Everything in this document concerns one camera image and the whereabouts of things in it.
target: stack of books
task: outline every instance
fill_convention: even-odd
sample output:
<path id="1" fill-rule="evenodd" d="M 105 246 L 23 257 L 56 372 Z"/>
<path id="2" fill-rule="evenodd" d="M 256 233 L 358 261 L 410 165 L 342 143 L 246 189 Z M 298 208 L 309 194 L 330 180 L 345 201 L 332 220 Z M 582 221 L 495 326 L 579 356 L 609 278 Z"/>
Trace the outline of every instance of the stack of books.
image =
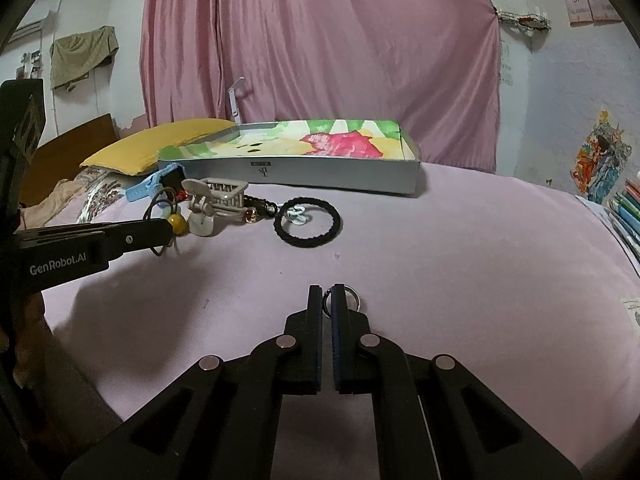
<path id="1" fill-rule="evenodd" d="M 625 190 L 609 200 L 611 224 L 640 260 L 640 184 L 626 180 Z"/>

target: pillow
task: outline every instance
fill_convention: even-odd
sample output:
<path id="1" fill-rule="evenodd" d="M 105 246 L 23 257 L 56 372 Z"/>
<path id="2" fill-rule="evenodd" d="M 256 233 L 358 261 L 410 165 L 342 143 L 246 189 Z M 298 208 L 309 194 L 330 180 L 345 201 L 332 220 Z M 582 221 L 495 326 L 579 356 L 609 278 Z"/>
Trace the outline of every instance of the pillow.
<path id="1" fill-rule="evenodd" d="M 100 166 L 127 175 L 149 173 L 158 163 L 158 150 L 191 144 L 235 125 L 224 119 L 188 119 L 162 124 L 104 147 L 80 166 Z"/>

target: metal rivet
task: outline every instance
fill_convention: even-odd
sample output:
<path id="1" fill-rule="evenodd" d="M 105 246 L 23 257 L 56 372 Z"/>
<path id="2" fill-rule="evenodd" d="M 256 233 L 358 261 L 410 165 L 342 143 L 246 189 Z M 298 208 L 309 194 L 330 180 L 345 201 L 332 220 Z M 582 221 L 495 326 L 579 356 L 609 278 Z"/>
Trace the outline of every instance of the metal rivet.
<path id="1" fill-rule="evenodd" d="M 450 355 L 439 355 L 436 357 L 436 366 L 440 370 L 451 370 L 456 365 L 456 360 Z"/>
<path id="2" fill-rule="evenodd" d="M 296 338 L 289 334 L 281 335 L 276 339 L 276 345 L 280 348 L 291 348 L 296 344 Z"/>
<path id="3" fill-rule="evenodd" d="M 373 346 L 378 346 L 380 344 L 380 338 L 375 334 L 365 334 L 360 338 L 360 342 L 362 343 L 362 346 L 372 348 Z"/>
<path id="4" fill-rule="evenodd" d="M 198 364 L 203 370 L 215 370 L 220 365 L 220 359 L 215 355 L 205 355 L 200 359 L 200 361 L 198 361 Z"/>

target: black hair tie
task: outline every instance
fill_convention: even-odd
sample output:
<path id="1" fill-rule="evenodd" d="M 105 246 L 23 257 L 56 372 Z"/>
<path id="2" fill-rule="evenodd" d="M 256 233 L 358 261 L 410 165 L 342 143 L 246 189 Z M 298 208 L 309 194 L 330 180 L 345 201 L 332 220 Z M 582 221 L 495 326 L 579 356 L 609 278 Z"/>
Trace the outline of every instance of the black hair tie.
<path id="1" fill-rule="evenodd" d="M 331 228 L 325 234 L 315 236 L 313 238 L 297 238 L 287 233 L 284 230 L 284 227 L 282 227 L 282 216 L 290 208 L 298 204 L 311 204 L 327 211 L 331 215 L 331 218 L 334 220 Z M 340 223 L 340 215 L 338 214 L 334 206 L 324 200 L 320 200 L 319 198 L 300 196 L 282 204 L 282 207 L 276 213 L 276 216 L 273 220 L 273 228 L 275 229 L 276 234 L 287 244 L 300 248 L 312 248 L 327 244 L 331 240 L 333 240 L 338 235 L 338 231 L 340 230 Z"/>

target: pink curtain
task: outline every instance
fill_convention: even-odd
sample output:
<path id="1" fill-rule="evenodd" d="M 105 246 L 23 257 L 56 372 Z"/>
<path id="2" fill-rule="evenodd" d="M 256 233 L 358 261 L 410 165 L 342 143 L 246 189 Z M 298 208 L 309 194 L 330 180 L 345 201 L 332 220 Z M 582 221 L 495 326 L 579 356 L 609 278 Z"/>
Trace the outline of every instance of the pink curtain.
<path id="1" fill-rule="evenodd" d="M 422 160 L 495 171 L 498 22 L 490 0 L 146 0 L 151 124 L 393 119 Z"/>

